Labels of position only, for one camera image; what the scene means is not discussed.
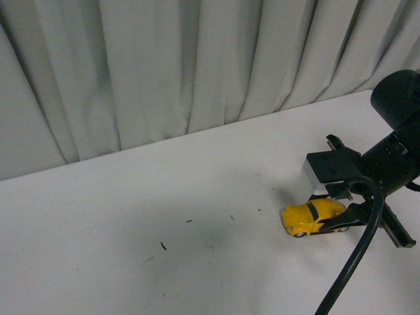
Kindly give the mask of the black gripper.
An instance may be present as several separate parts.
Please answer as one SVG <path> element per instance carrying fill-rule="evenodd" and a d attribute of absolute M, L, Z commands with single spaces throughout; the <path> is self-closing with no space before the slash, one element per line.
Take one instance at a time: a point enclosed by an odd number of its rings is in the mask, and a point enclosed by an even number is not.
<path fill-rule="evenodd" d="M 402 187 L 418 190 L 413 181 L 419 177 L 419 127 L 405 126 L 396 129 L 389 136 L 378 142 L 374 147 L 361 155 L 347 148 L 341 140 L 327 136 L 331 150 L 346 150 L 352 155 L 352 160 L 361 172 L 359 177 L 342 182 L 326 184 L 325 189 L 331 199 L 352 201 L 351 192 L 361 195 L 365 202 L 351 203 L 340 215 L 329 219 L 319 229 L 325 234 L 352 226 L 366 226 L 373 214 L 373 190 L 367 184 L 356 184 L 362 177 L 371 179 L 380 189 L 385 198 Z"/>

